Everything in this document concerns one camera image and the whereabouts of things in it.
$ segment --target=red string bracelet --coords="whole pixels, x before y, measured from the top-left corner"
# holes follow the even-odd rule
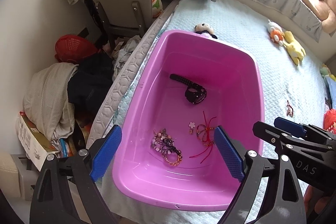
[[[217,118],[217,117],[212,117],[212,118],[210,119],[209,123],[208,123],[207,120],[206,120],[206,118],[205,118],[205,113],[204,113],[204,111],[203,111],[203,116],[204,116],[205,125],[203,125],[203,124],[199,124],[199,125],[197,126],[197,132],[196,132],[196,135],[197,135],[197,138],[203,143],[203,145],[207,146],[207,148],[206,148],[203,152],[201,152],[201,153],[199,153],[199,154],[197,154],[197,155],[195,155],[195,156],[191,156],[191,157],[189,157],[189,158],[195,158],[195,157],[198,157],[198,156],[202,155],[203,153],[205,153],[205,152],[209,149],[209,147],[211,147],[211,148],[210,148],[210,152],[209,152],[208,155],[201,161],[201,163],[204,162],[205,159],[210,155],[210,153],[211,153],[211,151],[212,151],[212,146],[213,146],[213,144],[215,143],[213,140],[210,139],[210,130],[214,130],[214,129],[215,129],[214,127],[210,127],[210,122],[211,122],[212,119]]]

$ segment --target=bed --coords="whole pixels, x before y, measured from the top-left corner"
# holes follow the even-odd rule
[[[235,0],[217,0],[216,3],[210,0],[181,0],[175,8],[174,14],[162,24],[162,28],[157,35],[152,33],[152,40],[150,40],[152,42],[148,41],[151,45],[137,73],[135,73],[135,67],[133,74],[126,73],[127,70],[132,72],[131,61],[125,66],[124,73],[120,73],[120,78],[123,78],[123,75],[134,75],[133,80],[131,81],[131,77],[126,77],[125,80],[119,79],[118,86],[111,87],[91,129],[91,143],[94,139],[108,132],[114,124],[123,125],[143,68],[160,35],[165,30],[172,29],[193,31],[198,23],[209,23],[214,27],[219,40],[241,47],[255,57],[262,80],[266,123],[273,125],[274,119],[280,116],[294,122],[322,126],[325,113],[325,97],[327,97],[326,86],[319,72],[322,63],[305,47],[304,43],[302,45],[307,55],[302,64],[296,66],[283,47],[270,42],[266,29],[267,18],[246,5]],[[115,94],[124,91],[122,99],[117,102],[116,98],[118,96],[115,96]],[[286,116],[287,101],[294,109],[293,118]],[[263,156],[276,158],[273,147],[268,143],[264,143]],[[110,210],[122,217],[139,224],[212,224],[217,223],[224,213],[168,210],[132,200],[115,187],[112,180],[112,165],[113,163],[110,164],[102,179],[101,195]],[[258,214],[266,184],[267,180],[263,179],[248,221],[255,219]],[[300,182],[300,186],[304,192],[307,185]]]

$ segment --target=cardboard box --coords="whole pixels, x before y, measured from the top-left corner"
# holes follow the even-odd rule
[[[24,112],[20,112],[17,134],[28,157],[39,171],[47,155],[58,155],[58,150],[37,130]]]

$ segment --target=red basket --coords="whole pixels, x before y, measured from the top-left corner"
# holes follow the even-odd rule
[[[78,64],[83,58],[98,52],[89,40],[73,34],[62,36],[55,45],[55,58],[59,62]]]

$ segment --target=white flower charm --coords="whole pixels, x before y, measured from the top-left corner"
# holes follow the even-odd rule
[[[193,129],[194,127],[196,127],[196,125],[195,125],[194,122],[190,122],[189,127],[190,127],[191,129]]]

